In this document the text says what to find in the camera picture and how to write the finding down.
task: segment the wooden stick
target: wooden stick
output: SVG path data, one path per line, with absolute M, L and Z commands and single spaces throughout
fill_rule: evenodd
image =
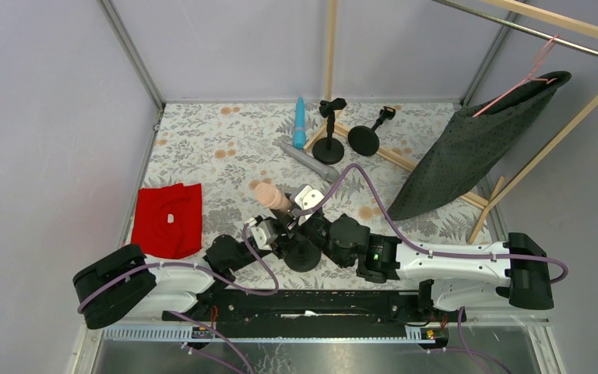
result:
M 326 39 L 326 70 L 324 74 L 324 100 L 331 101 L 333 87 L 333 50 L 336 46 L 336 15 L 338 13 L 338 0 L 329 2 L 329 23 L 327 27 L 329 36 Z
M 494 190 L 491 192 L 491 195 L 489 196 L 490 199 L 494 198 L 494 196 L 496 196 L 501 191 L 501 187 L 503 186 L 504 182 L 505 182 L 505 177 L 500 177 L 498 179 L 498 182 L 496 182 L 496 186 L 494 187 Z M 478 236 L 478 233 L 480 232 L 480 230 L 483 229 L 483 224 L 484 224 L 485 220 L 487 219 L 487 215 L 489 214 L 490 211 L 491 211 L 491 208 L 488 205 L 483 209 L 483 213 L 481 213 L 480 217 L 478 217 L 478 222 L 476 223 L 476 227 L 473 228 L 473 232 L 471 232 L 471 236 L 469 236 L 469 240 L 466 241 L 467 243 L 473 244 L 473 242 L 476 241 L 476 237 Z
M 494 196 L 494 198 L 490 199 L 489 201 L 489 209 L 493 208 L 498 204 L 501 199 L 505 195 L 508 194 L 516 185 L 519 183 L 526 175 L 533 170 L 537 164 L 540 163 L 548 154 L 551 152 L 581 121 L 590 114 L 591 111 L 598 105 L 598 94 L 595 96 L 583 109 L 567 124 L 565 127 L 561 129 L 551 140 L 549 143 L 545 144 L 540 152 L 538 152 L 535 156 L 533 156 L 530 161 L 524 165 L 521 171 L 515 175 L 512 180 L 498 193 L 498 195 Z
M 326 66 L 324 71 L 324 100 L 331 101 L 331 93 L 333 88 L 333 55 L 336 46 L 336 15 L 338 14 L 338 0 L 330 0 L 329 2 L 329 21 L 326 24 L 329 35 L 326 38 Z M 322 122 L 322 127 L 311 136 L 304 146 L 304 151 L 310 149 L 318 139 L 322 138 L 326 133 L 326 118 Z
M 342 124 L 336 122 L 334 133 L 337 135 L 340 135 L 344 138 L 347 138 L 347 134 L 350 133 L 350 130 L 345 125 L 342 125 Z M 392 163 L 400 166 L 401 168 L 403 168 L 407 171 L 412 171 L 413 169 L 416 168 L 416 164 L 412 160 L 409 160 L 406 157 L 393 152 L 392 150 L 390 150 L 389 148 L 386 148 L 385 146 L 380 146 L 379 150 L 377 151 L 376 154 L 385 158 L 388 161 L 391 161 Z M 466 194 L 464 194 L 460 197 L 462 199 L 464 199 L 465 201 L 467 201 L 468 203 L 470 203 L 471 205 L 476 206 L 480 209 L 484 209 L 487 206 L 487 204 L 489 203 L 489 201 L 487 199 L 485 199 L 484 197 L 478 196 L 473 192 L 467 192 Z
M 598 39 L 598 26 L 585 23 L 577 19 L 569 18 L 554 12 L 537 8 L 532 5 L 523 4 L 514 0 L 483 0 L 492 5 L 499 6 L 512 12 L 517 12 L 534 19 L 539 19 L 556 26 L 564 27 L 577 33 L 585 34 Z
M 342 113 L 343 113 L 343 111 L 337 111 L 336 119 L 338 119 L 338 117 L 340 117 L 340 115 Z M 313 136 L 311 136 L 311 138 L 306 142 L 306 145 L 304 146 L 304 152 L 306 152 L 309 148 L 311 148 L 313 146 L 313 144 L 315 144 L 315 142 L 317 142 L 319 139 L 321 139 L 325 134 L 326 134 L 326 118 L 324 118 L 322 127 L 320 127 L 318 129 L 318 131 L 315 134 L 313 134 Z

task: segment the phone holder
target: phone holder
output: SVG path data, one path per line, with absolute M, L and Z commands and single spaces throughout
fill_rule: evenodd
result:
M 336 129 L 336 111 L 342 111 L 346 106 L 347 102 L 341 97 L 334 101 L 320 101 L 320 115 L 326 118 L 326 138 L 315 143 L 313 157 L 325 165 L 335 164 L 345 155 L 345 147 L 340 141 L 333 139 L 333 132 Z
M 379 111 L 379 117 L 372 126 L 372 129 L 365 126 L 356 126 L 350 130 L 347 135 L 347 142 L 354 152 L 361 156 L 372 156 L 379 150 L 379 137 L 375 134 L 375 130 L 384 123 L 387 119 L 393 119 L 396 116 L 396 110 L 391 107 L 384 107 Z

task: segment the floral patterned surface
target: floral patterned surface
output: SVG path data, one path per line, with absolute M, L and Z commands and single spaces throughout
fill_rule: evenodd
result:
M 350 103 L 339 117 L 348 126 L 371 126 L 383 104 Z M 414 161 L 419 161 L 439 137 L 454 112 L 452 104 L 386 104 L 397 109 L 396 117 L 378 130 L 380 143 Z M 319 128 L 322 118 L 317 104 L 306 107 L 307 136 Z M 325 192 L 329 183 L 280 148 L 291 143 L 294 104 L 169 104 L 161 122 L 157 143 L 144 179 L 144 187 L 175 183 L 202 184 L 203 256 L 212 240 L 221 234 L 241 236 L 249 217 L 269 215 L 253 197 L 253 188 L 268 182 L 281 191 L 293 192 L 308 183 Z M 342 170 L 349 163 L 363 166 L 385 206 L 389 206 L 406 180 L 407 171 L 380 156 L 363 157 L 346 144 L 345 157 L 334 165 Z M 382 211 L 365 180 L 352 171 L 339 191 L 325 205 L 325 215 L 334 220 L 342 213 L 357 219 L 374 233 L 391 235 Z M 458 199 L 441 209 L 399 222 L 413 240 L 430 243 L 465 244 L 480 210 Z M 489 242 L 484 228 L 477 243 Z M 365 282 L 354 268 L 340 269 L 325 256 L 307 273 L 295 273 L 282 260 L 267 256 L 282 288 L 414 289 L 415 282 L 386 284 Z M 237 282 L 247 287 L 271 288 L 273 282 L 258 263 L 239 270 Z

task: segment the white wall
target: white wall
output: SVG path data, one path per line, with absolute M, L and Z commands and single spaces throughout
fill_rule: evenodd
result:
M 168 101 L 324 95 L 326 0 L 114 3 Z M 476 0 L 465 3 L 506 13 Z M 497 29 L 429 0 L 342 0 L 334 94 L 461 97 Z
M 0 373 L 65 368 L 155 112 L 95 1 L 0 1 Z
M 595 2 L 531 3 L 598 24 Z M 598 48 L 598 42 L 568 30 L 526 17 L 520 23 Z M 502 94 L 521 80 L 542 45 L 542 40 L 511 32 L 475 102 Z M 571 72 L 572 80 L 492 174 L 512 177 L 598 92 L 597 58 L 556 47 L 541 72 L 559 69 Z M 598 107 L 501 201 L 501 209 L 510 231 L 527 233 L 570 266 L 570 277 L 553 290 L 556 341 L 568 373 L 598 372 Z

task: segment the beige cylinder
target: beige cylinder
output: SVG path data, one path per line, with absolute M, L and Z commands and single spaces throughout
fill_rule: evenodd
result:
M 260 183 L 253 190 L 255 199 L 265 208 L 287 211 L 292 206 L 285 195 L 269 183 Z

